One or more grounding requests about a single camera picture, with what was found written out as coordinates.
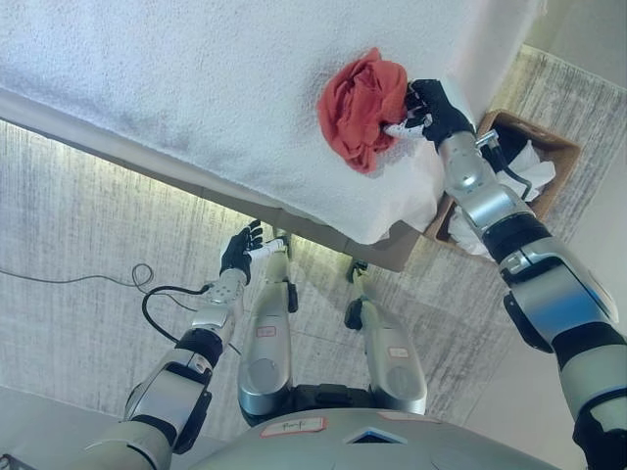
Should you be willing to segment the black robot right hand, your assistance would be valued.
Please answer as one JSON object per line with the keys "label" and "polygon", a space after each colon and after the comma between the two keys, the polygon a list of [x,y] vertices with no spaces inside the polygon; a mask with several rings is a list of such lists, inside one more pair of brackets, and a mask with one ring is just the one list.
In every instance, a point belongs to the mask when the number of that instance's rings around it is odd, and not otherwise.
{"label": "black robot right hand", "polygon": [[386,136],[397,139],[424,138],[436,150],[458,133],[476,131],[470,119],[455,107],[438,79],[416,79],[408,83],[405,95],[406,116],[400,123],[385,124]]}

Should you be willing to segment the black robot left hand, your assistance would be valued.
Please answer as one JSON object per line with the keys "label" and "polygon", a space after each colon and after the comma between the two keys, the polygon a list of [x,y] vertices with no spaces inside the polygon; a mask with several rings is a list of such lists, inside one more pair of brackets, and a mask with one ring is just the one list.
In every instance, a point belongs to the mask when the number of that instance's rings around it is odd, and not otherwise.
{"label": "black robot left hand", "polygon": [[240,232],[232,236],[220,258],[220,271],[240,271],[245,277],[245,284],[251,280],[251,263],[265,255],[270,255],[288,245],[285,236],[278,236],[265,243],[263,229],[259,220],[253,220]]}

